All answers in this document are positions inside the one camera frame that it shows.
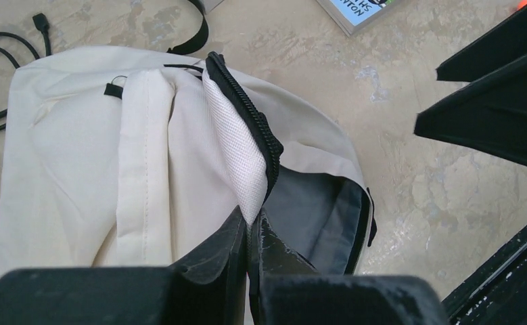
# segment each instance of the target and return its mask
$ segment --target black cable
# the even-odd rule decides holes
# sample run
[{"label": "black cable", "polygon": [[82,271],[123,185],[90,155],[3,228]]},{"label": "black cable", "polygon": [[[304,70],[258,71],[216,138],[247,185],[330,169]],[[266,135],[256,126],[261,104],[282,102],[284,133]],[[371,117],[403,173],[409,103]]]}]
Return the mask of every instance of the black cable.
[{"label": "black cable", "polygon": [[[44,38],[46,56],[50,56],[52,54],[52,47],[50,45],[50,38],[48,37],[48,30],[50,28],[50,25],[48,24],[48,19],[46,18],[46,16],[44,16],[44,14],[37,14],[32,17],[32,19],[34,20],[34,25],[36,26],[36,29],[39,30],[40,33],[42,33],[42,37]],[[35,60],[38,60],[40,58],[40,55],[38,54],[36,49],[26,39],[23,39],[22,37],[16,34],[12,34],[11,32],[0,32],[0,37],[9,37],[21,42],[22,44],[24,44],[24,46],[28,48],[28,50],[30,50]],[[11,55],[2,47],[0,47],[0,53],[12,63],[12,66],[14,66],[14,68],[18,69],[20,67],[19,63],[16,61],[13,55]],[[5,118],[7,112],[7,110],[0,111],[0,119]],[[0,125],[0,131],[4,130],[5,128],[6,124]]]},{"label": "black cable", "polygon": [[200,66],[190,66],[189,64],[164,64],[164,67],[166,68],[184,68],[184,69],[192,69],[199,73],[204,73],[204,69]]},{"label": "black cable", "polygon": [[43,32],[42,37],[44,38],[44,48],[46,50],[46,56],[51,56],[52,46],[50,45],[50,37],[48,37],[48,32]]}]

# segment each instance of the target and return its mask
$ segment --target backpack strap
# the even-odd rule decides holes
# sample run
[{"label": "backpack strap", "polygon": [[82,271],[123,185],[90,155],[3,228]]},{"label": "backpack strap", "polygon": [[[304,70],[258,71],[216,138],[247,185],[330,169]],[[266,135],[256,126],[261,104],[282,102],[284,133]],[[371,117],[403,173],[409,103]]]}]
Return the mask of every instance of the backpack strap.
[{"label": "backpack strap", "polygon": [[209,37],[209,27],[206,20],[206,10],[203,3],[200,0],[188,0],[192,5],[194,5],[202,14],[202,26],[200,30],[185,43],[175,46],[168,49],[168,53],[178,54],[180,56],[185,56],[193,52],[199,51],[207,42]]}]

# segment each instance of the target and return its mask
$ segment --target black zipper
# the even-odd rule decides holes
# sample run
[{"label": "black zipper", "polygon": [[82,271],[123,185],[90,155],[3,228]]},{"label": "black zipper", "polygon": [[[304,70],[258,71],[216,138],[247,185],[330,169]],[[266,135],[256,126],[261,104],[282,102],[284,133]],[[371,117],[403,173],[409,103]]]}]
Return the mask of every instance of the black zipper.
[{"label": "black zipper", "polygon": [[266,116],[255,108],[246,92],[227,70],[223,56],[216,52],[209,53],[206,59],[206,70],[247,124],[259,151],[265,159],[267,165],[267,194],[265,199],[267,199],[279,177],[279,157],[283,153],[283,146],[271,132]]}]

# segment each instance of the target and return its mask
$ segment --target marble floor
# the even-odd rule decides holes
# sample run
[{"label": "marble floor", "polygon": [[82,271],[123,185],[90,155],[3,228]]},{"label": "marble floor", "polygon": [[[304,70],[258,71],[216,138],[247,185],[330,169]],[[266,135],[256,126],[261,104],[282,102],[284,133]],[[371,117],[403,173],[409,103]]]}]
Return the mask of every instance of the marble floor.
[{"label": "marble floor", "polygon": [[[418,112],[463,86],[435,67],[508,17],[518,0],[399,0],[355,37],[313,0],[224,0],[209,44],[228,65],[299,95],[353,140],[379,233],[360,274],[411,274],[447,296],[527,224],[527,168],[413,135]],[[113,44],[165,51],[200,25],[186,0],[2,0],[0,30],[43,53],[32,16],[51,22],[54,52]],[[1,40],[19,62],[32,58]],[[0,110],[13,68],[0,56]],[[0,179],[4,134],[0,133]]]}]

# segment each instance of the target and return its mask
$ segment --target black plastic part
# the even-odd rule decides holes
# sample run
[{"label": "black plastic part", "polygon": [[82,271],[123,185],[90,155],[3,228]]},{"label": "black plastic part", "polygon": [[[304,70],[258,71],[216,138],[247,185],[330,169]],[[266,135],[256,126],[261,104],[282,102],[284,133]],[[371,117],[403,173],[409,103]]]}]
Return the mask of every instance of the black plastic part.
[{"label": "black plastic part", "polygon": [[111,83],[106,83],[106,89],[104,89],[104,95],[116,97],[121,100],[122,93],[124,93],[124,88],[118,85],[113,85]]},{"label": "black plastic part", "polygon": [[204,8],[204,4],[200,0],[188,1],[200,11],[202,15],[202,25],[200,30],[192,38],[187,40],[184,44],[180,44],[168,49],[168,53],[186,56],[187,54],[199,51],[208,42],[209,26],[206,20],[206,10]]},{"label": "black plastic part", "polygon": [[34,26],[38,31],[41,33],[46,33],[50,29],[50,24],[48,23],[48,18],[42,13],[34,15],[32,17],[32,21],[34,21]]},{"label": "black plastic part", "polygon": [[264,211],[252,226],[250,246],[255,324],[446,324],[424,281],[323,276],[277,236]]},{"label": "black plastic part", "polygon": [[442,63],[438,80],[475,81],[526,53],[527,6]]},{"label": "black plastic part", "polygon": [[527,54],[422,112],[415,134],[527,166]]},{"label": "black plastic part", "polygon": [[452,324],[527,324],[527,226],[443,305]]},{"label": "black plastic part", "polygon": [[246,224],[236,208],[170,267],[26,269],[0,279],[4,324],[239,324]]},{"label": "black plastic part", "polygon": [[267,325],[447,324],[436,293],[406,276],[269,276],[260,301]]},{"label": "black plastic part", "polygon": [[271,132],[265,114],[255,108],[242,86],[227,70],[223,56],[210,52],[206,59],[206,69],[210,78],[233,104],[235,110],[249,128],[259,151],[265,159],[267,166],[265,172],[267,176],[266,200],[279,177],[279,157],[283,153],[283,145]]}]

